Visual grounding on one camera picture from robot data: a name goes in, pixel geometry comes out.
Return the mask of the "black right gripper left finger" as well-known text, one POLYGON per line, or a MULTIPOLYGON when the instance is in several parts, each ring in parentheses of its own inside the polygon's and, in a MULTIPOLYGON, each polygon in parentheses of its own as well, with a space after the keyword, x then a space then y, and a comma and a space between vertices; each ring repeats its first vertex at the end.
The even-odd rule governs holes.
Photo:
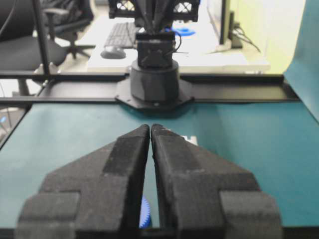
POLYGON ((144 124, 48 173, 25 201, 15 238, 136 238, 149 143, 144 124))

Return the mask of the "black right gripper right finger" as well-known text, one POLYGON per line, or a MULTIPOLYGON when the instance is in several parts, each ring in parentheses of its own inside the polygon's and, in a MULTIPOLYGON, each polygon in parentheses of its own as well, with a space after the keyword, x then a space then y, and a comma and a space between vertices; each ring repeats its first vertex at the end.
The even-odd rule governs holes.
POLYGON ((254 174, 186 141, 151 128, 159 224, 179 239, 280 239, 281 215, 254 174))

